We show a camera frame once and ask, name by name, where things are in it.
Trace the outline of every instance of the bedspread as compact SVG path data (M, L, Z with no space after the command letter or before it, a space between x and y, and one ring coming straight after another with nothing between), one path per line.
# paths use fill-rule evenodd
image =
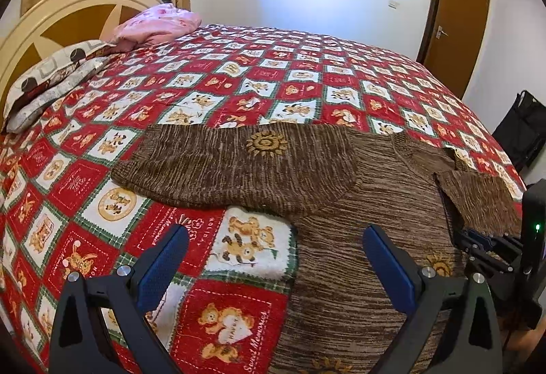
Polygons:
M515 201L524 190L472 111L399 54L324 35L225 26L119 54L29 131L3 139L0 307L34 364L47 366L56 303L72 270L98 276L132 264L185 216L189 250L159 308L146 314L150 326L186 374L267 372L297 265L290 225L239 207L165 206L120 188L109 169L130 157L151 123L278 122L406 129L499 175ZM137 372L112 311L104 317L124 366Z

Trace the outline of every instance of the wooden door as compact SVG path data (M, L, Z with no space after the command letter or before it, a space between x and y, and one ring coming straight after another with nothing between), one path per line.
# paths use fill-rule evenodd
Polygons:
M432 0L423 64L459 98L476 65L488 11L489 0Z

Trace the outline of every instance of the cream headboard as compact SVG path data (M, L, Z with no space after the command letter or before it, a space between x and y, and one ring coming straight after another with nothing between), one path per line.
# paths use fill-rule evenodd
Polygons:
M161 0L42 0L0 42L0 125L13 81L59 49L102 39Z

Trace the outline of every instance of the brown sweater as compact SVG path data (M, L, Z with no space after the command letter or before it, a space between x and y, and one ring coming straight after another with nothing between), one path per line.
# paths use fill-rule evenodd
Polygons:
M488 183L497 179L470 172L451 150L403 132L381 136L285 123L268 129L152 126L132 160L118 163L112 176L170 205L272 210L297 228L299 267L270 365L274 374L315 372L313 361L324 358L368 372L398 332L405 316L393 310L362 251L367 223L441 275L462 275L451 231L462 227L462 218L472 221L483 203L492 218L482 218L479 230L516 232L519 224L506 187ZM463 185L454 183L461 178ZM468 198L479 202L459 200ZM455 205L465 207L463 216ZM427 365L436 343L429 341L416 368Z

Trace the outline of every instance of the patterned pillow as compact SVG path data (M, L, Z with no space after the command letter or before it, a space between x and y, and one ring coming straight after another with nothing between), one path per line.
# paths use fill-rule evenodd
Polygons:
M82 41L55 52L32 66L10 87L4 107L4 124L10 114L20 110L37 95L63 81L86 59L99 56L112 45L101 40Z
M90 79L97 72L100 72L110 59L111 57L95 57L86 61L61 83L49 88L23 109L13 114L8 121L6 131L12 134L20 134L25 131L32 126L51 103L68 94L81 82Z

